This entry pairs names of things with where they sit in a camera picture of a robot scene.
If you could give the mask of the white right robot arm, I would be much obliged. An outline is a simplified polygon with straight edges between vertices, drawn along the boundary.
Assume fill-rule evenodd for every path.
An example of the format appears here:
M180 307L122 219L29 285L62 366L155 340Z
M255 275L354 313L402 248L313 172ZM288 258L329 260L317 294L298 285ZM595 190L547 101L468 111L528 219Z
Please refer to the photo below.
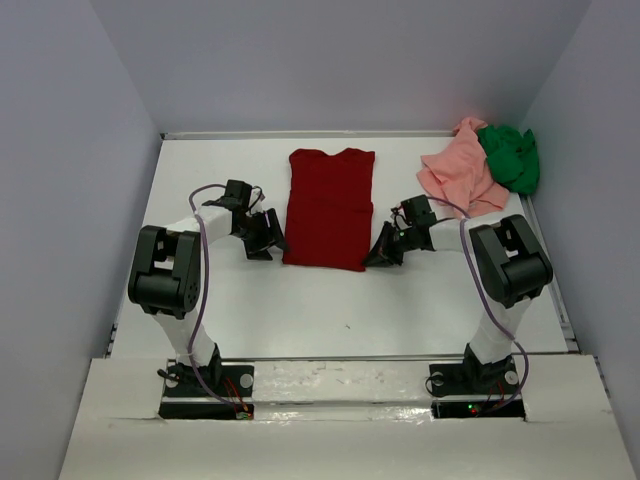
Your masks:
M504 386L512 397L527 379L516 370L512 352L520 350L519 325L532 301L553 279L543 247L522 215L473 226L470 214L446 201L452 218L438 218L434 197L416 196L392 208L366 267L400 266L413 251L450 251L464 256L483 312L478 328L458 363L433 365L425 382L436 398L482 395Z

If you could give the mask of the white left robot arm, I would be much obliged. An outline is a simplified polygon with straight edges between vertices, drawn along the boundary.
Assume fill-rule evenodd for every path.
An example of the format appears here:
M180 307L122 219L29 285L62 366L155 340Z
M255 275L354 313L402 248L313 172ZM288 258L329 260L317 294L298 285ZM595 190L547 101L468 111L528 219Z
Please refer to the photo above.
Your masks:
M201 395L223 378L218 345L203 326L211 245L239 239L251 261L271 261L270 250L288 250L277 213L262 207L263 190L240 180L197 188L188 197L190 215L166 226L146 225L138 234L127 294L161 326L176 354L176 368L163 375Z

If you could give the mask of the dark red t-shirt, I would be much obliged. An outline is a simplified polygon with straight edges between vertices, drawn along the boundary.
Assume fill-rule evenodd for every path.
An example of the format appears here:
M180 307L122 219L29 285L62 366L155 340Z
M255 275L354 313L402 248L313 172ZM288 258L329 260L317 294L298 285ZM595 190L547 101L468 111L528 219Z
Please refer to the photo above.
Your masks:
M330 155L298 149L289 162L289 250L283 263L363 272L371 246L375 153L347 148Z

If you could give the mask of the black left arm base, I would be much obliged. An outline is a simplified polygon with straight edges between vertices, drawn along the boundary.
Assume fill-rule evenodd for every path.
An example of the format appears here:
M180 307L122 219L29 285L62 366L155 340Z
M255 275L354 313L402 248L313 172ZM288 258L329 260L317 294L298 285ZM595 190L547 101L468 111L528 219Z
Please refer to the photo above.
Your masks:
M223 363L217 384L200 370L204 388L193 370L176 362L158 369L163 390L158 414L166 420L254 419L253 387L255 369L243 363Z

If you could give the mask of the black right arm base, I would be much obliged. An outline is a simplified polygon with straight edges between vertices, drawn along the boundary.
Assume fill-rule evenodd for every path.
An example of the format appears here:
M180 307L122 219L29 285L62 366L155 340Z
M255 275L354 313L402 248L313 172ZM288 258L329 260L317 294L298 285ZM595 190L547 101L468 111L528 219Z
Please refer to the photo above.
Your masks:
M520 418L525 408L513 356L481 363L467 346L460 361L429 366L425 389L435 419Z

